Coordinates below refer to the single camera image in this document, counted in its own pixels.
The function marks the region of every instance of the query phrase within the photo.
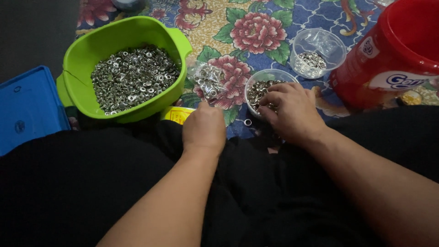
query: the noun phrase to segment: blue plastic box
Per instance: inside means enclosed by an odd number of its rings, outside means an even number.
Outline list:
[[[0,84],[0,156],[64,130],[70,125],[49,68],[39,66]]]

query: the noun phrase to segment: clear plastic cup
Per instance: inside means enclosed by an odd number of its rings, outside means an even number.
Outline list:
[[[255,116],[257,119],[262,120],[261,114],[259,114],[257,111],[253,110],[252,106],[248,103],[247,99],[247,93],[248,89],[253,86],[258,81],[269,81],[269,80],[283,80],[286,82],[296,82],[299,83],[294,76],[288,74],[285,71],[278,70],[278,69],[264,69],[261,71],[256,72],[245,84],[244,89],[244,95],[245,95],[245,102],[247,102],[248,110],[250,113]]]
[[[326,63],[326,69],[320,69],[305,63],[299,54],[318,53]],[[342,65],[346,59],[346,46],[331,32],[320,28],[303,30],[294,38],[290,57],[290,66],[299,76],[316,79]]]

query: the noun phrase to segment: floral carpet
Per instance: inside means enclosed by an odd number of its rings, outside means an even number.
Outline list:
[[[122,18],[145,15],[179,28],[194,52],[190,59],[222,68],[227,92],[212,105],[224,109],[227,136],[250,138],[260,135],[262,123],[248,112],[244,99],[245,82],[262,69],[281,69],[315,92],[319,114],[325,121],[348,116],[350,112],[327,83],[328,75],[317,80],[303,79],[289,65],[292,40],[298,32],[323,28],[352,47],[376,23],[383,6],[373,0],[148,0],[138,13],[123,13],[111,0],[80,0],[76,34],[81,36]],[[439,105],[439,82],[415,88],[422,104]],[[178,106],[196,108],[203,93],[186,80]],[[250,127],[244,125],[251,119]]]

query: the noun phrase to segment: plastic bag of eyelets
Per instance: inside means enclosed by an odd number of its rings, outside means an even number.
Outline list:
[[[155,45],[129,49],[100,61],[91,73],[93,89],[106,115],[128,110],[169,88],[180,72],[168,53]]]
[[[189,80],[200,85],[206,100],[214,99],[227,90],[221,83],[224,71],[206,62],[196,61],[188,68],[187,74]]]

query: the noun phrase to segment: finger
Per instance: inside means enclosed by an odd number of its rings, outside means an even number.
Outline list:
[[[271,87],[269,87],[268,88],[268,91],[269,92],[273,92],[273,91],[276,91],[276,92],[281,92],[281,93],[289,93],[289,92],[291,92],[293,90],[293,88],[292,87],[290,87],[288,84],[286,84],[286,83],[280,83],[280,84],[276,84],[276,85],[273,85],[273,86],[271,86]]]
[[[308,99],[311,101],[311,103],[316,105],[316,94],[314,93],[314,91],[305,89],[305,94],[308,97]]]
[[[210,106],[209,106],[209,103],[208,103],[207,101],[201,101],[201,102],[198,104],[198,108],[197,108],[197,109],[204,108],[204,107],[210,107]]]
[[[260,105],[267,105],[268,103],[271,103],[275,106],[280,105],[281,98],[283,93],[280,92],[269,92],[264,97],[262,97],[261,100],[259,100]]]
[[[297,82],[287,82],[287,83],[284,83],[284,84],[289,85],[290,87],[294,88],[298,92],[301,92],[301,93],[305,92],[305,89],[302,87],[302,85],[300,85],[300,83],[297,83]]]
[[[271,125],[274,125],[277,122],[277,114],[274,111],[272,111],[271,109],[269,109],[268,107],[260,106],[258,108],[258,112]]]

